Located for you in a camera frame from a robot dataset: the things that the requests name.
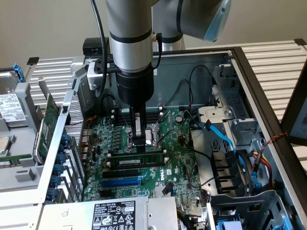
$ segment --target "blue pcie slot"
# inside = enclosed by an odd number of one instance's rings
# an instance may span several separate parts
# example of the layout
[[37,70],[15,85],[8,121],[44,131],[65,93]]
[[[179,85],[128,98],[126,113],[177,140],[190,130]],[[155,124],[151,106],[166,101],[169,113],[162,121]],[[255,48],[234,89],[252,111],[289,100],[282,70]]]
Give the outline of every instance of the blue pcie slot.
[[115,180],[107,180],[101,182],[102,188],[107,187],[118,187],[118,186],[129,186],[129,185],[141,185],[141,179],[138,177],[132,177],[132,178],[121,178],[121,179],[115,179]]

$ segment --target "barcode label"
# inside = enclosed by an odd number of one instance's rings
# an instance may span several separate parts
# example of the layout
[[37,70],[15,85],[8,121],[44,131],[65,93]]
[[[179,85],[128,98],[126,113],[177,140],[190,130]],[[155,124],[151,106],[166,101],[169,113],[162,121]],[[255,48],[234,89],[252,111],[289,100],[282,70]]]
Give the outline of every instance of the barcode label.
[[0,113],[6,122],[25,120],[23,109],[15,93],[0,95]]
[[141,160],[120,161],[119,164],[140,164]]
[[0,162],[0,167],[10,166],[11,163],[9,161]]

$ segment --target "blue latch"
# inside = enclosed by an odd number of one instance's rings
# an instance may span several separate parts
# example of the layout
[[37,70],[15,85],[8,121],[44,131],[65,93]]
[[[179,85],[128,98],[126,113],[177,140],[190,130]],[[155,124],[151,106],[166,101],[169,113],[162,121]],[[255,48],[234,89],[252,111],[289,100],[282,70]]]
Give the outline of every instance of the blue latch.
[[272,230],[293,230],[292,224],[288,217],[283,218],[283,226],[276,225]]
[[17,72],[20,82],[25,82],[23,70],[17,65],[17,62],[15,63],[13,69]]
[[257,190],[260,190],[261,189],[261,184],[258,182],[258,179],[257,179],[257,173],[252,171],[251,172],[251,179],[253,181],[253,184],[255,185],[255,188]]

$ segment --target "motherboard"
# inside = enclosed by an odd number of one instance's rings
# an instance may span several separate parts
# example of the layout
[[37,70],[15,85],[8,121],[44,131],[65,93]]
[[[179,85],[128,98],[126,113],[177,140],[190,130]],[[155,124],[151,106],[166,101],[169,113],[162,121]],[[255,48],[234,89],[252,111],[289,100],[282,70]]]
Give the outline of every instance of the motherboard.
[[188,124],[182,126],[184,112],[167,113],[158,124],[148,124],[146,154],[141,155],[134,152],[128,126],[115,126],[108,117],[93,122],[91,135],[86,135],[92,144],[82,147],[88,149],[83,201],[174,196],[177,207],[187,214],[201,213],[200,189],[188,183],[188,177],[192,184],[200,181],[195,153],[183,145],[189,131]]

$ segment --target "metal chassis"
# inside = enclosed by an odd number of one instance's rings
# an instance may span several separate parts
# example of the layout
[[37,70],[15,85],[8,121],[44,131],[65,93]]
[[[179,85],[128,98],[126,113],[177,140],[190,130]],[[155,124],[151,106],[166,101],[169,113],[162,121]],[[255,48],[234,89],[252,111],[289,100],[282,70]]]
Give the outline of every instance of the metal chassis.
[[[199,55],[210,53],[225,53],[228,54],[232,63],[238,73],[239,79],[247,98],[254,108],[255,116],[263,131],[264,137],[270,139],[274,135],[282,133],[279,121],[274,114],[274,111],[267,100],[248,60],[245,57],[240,47],[222,47],[222,48],[208,48],[199,50],[185,50],[165,52],[164,56],[181,56],[181,55]],[[74,90],[66,93],[63,106],[70,108],[70,101]],[[63,108],[58,119],[55,134],[60,134],[64,130],[65,122],[68,113],[63,113]],[[51,148],[48,152],[45,167],[43,169],[40,184],[37,189],[24,190],[16,192],[7,192],[0,194],[0,208],[19,208],[19,207],[33,207],[44,203],[48,188],[49,179],[51,176],[55,156],[60,142],[60,135],[54,135],[51,143]],[[305,191],[307,190],[307,176],[303,170],[293,148],[285,138],[281,138],[274,143],[268,145],[278,165],[280,174],[283,178],[285,186],[287,187],[293,204],[296,208],[301,222],[307,227],[307,197]]]

